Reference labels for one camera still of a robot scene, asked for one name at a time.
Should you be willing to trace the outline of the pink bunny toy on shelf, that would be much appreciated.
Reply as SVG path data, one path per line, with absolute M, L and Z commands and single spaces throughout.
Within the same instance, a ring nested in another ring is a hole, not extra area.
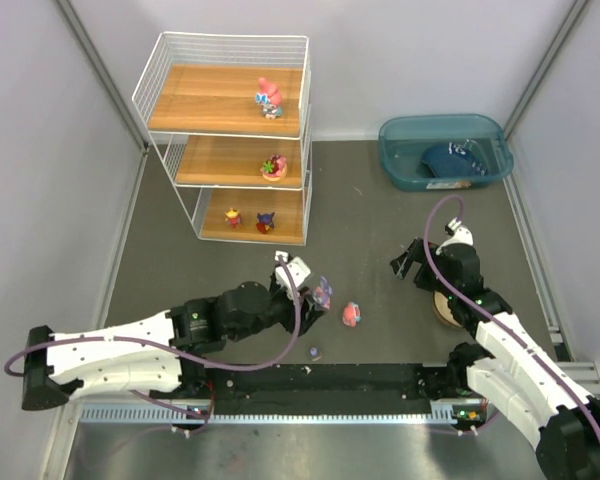
M 282 94 L 276 83 L 265 77 L 258 79 L 258 92 L 255 102 L 261 108 L 261 113 L 266 119 L 276 119 L 282 116 Z

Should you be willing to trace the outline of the blue caped toy figure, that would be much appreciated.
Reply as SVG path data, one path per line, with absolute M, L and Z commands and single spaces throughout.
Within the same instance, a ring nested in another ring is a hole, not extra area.
M 275 228 L 275 213 L 257 213 L 256 228 L 261 234 L 268 234 Z

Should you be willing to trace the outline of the wooden round block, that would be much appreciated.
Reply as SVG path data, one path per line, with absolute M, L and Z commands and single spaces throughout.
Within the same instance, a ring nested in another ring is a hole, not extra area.
M 437 318 L 445 325 L 452 328 L 461 329 L 462 325 L 458 323 L 449 307 L 449 299 L 441 292 L 435 292 L 433 294 L 433 309 Z

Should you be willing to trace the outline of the teal plastic bin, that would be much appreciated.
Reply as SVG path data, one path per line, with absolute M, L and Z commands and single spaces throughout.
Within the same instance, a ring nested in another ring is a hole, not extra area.
M 379 130 L 378 152 L 391 183 L 407 192 L 483 188 L 514 166 L 504 130 L 481 114 L 390 119 Z

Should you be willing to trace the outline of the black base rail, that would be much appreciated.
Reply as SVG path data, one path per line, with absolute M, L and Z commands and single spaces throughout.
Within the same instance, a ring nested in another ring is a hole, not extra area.
M 461 397 L 444 367 L 415 363 L 283 364 L 208 376 L 222 415 L 419 414 L 434 400 Z

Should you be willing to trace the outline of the yellow red toy figure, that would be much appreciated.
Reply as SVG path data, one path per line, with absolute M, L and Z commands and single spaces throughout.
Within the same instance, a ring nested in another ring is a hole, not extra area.
M 242 223 L 240 211 L 234 208 L 230 208 L 225 212 L 225 221 L 231 228 L 238 228 Z

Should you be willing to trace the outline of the pink bear strawberry toy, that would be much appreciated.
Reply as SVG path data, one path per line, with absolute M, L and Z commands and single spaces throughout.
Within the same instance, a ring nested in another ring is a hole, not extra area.
M 262 177 L 269 182 L 277 182 L 287 175 L 287 158 L 283 155 L 273 155 L 264 161 L 260 167 Z

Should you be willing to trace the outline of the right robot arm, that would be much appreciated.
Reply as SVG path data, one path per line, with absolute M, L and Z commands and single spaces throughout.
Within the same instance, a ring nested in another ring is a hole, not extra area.
M 525 331 L 512 307 L 484 284 L 475 248 L 415 239 L 390 266 L 433 293 L 472 343 L 450 353 L 447 378 L 486 398 L 525 437 L 548 479 L 600 479 L 600 398 L 568 374 Z

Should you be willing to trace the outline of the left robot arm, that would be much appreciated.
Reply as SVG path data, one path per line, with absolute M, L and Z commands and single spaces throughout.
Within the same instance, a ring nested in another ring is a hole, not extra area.
M 274 325 L 303 335 L 331 306 L 329 284 L 298 291 L 244 282 L 133 323 L 92 332 L 30 330 L 21 407 L 42 411 L 81 397 L 142 391 L 155 399 L 194 398 L 206 387 L 208 355 Z

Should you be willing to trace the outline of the purple bunny donut toy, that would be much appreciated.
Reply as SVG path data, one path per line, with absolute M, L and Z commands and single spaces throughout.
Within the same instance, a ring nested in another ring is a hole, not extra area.
M 332 286 L 324 276 L 321 276 L 318 286 L 312 290 L 311 298 L 318 306 L 325 310 L 329 310 L 331 307 L 332 296 Z

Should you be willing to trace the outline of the blue cap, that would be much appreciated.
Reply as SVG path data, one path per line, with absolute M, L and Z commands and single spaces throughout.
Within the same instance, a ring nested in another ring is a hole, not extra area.
M 488 173 L 479 157 L 454 142 L 431 146 L 422 154 L 421 163 L 435 178 L 485 176 Z

